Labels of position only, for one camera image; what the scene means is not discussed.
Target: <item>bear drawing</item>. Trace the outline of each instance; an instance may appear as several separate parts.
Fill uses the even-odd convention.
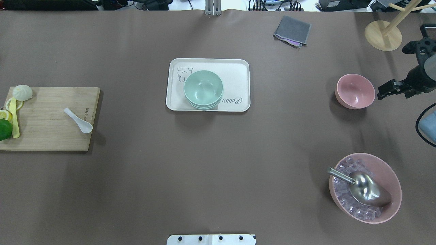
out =
[[[189,75],[192,74],[193,68],[177,68],[177,75],[179,75],[179,81],[184,82]]]

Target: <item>green lime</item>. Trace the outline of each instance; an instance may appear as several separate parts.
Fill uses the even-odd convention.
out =
[[[12,124],[2,118],[0,119],[0,141],[9,139],[12,136]]]

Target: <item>gray cloth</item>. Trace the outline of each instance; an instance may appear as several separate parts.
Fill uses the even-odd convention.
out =
[[[274,37],[300,48],[303,44],[307,45],[307,37],[311,27],[312,24],[283,16],[274,32]]]

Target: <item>large pink bowl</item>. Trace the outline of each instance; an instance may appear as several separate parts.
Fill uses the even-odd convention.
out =
[[[336,203],[336,205],[344,211],[349,216],[369,224],[379,224],[386,222],[390,220],[392,217],[397,214],[398,210],[400,209],[401,200],[402,200],[402,192],[401,192],[401,186],[400,182],[398,181],[397,175],[394,173],[391,167],[387,163],[385,163],[382,159],[373,156],[371,154],[367,153],[354,153],[351,155],[348,155],[344,157],[342,160],[339,161],[338,164],[334,167],[335,169],[337,166],[346,158],[352,157],[353,159],[362,159],[365,167],[371,171],[374,174],[373,179],[381,185],[383,188],[385,188],[391,195],[392,195],[392,201],[391,204],[383,207],[383,211],[381,212],[380,217],[375,218],[374,220],[360,220],[353,215],[349,214],[344,207],[341,206],[339,203],[338,198],[336,197],[336,194],[334,192],[333,187],[333,176],[330,176],[329,180],[329,188],[330,188],[330,194]]]
[[[371,82],[357,74],[342,76],[334,91],[339,103],[349,109],[361,109],[374,102],[375,90]]]

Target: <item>white bracket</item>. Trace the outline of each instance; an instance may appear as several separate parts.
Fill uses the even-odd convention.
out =
[[[171,235],[167,245],[256,245],[256,235]]]
[[[206,9],[204,10],[206,15],[221,15],[221,0],[206,0]]]

